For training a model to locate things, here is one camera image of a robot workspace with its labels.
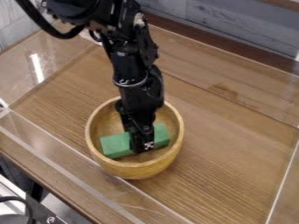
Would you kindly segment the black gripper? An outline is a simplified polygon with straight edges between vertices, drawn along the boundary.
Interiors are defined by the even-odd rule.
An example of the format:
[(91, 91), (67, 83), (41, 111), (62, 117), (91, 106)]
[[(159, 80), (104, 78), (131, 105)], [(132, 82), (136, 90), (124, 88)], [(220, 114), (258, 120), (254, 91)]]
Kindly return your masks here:
[(131, 131), (132, 150), (143, 153), (155, 148), (155, 112), (164, 105), (164, 79), (160, 73), (150, 73), (146, 80), (115, 73), (115, 85), (120, 93), (116, 112)]

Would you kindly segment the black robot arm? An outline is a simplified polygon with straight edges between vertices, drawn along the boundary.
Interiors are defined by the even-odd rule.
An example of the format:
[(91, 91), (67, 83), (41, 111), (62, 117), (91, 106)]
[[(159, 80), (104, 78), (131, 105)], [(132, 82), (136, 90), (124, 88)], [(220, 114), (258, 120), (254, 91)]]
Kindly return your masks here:
[(74, 25), (59, 31), (31, 0), (15, 0), (39, 27), (58, 39), (72, 39), (83, 30), (99, 41), (114, 68), (120, 99), (116, 111), (130, 134), (130, 146), (140, 153), (155, 147), (155, 113), (164, 105), (164, 78), (155, 64), (159, 46), (148, 18), (136, 0), (41, 0), (41, 8)]

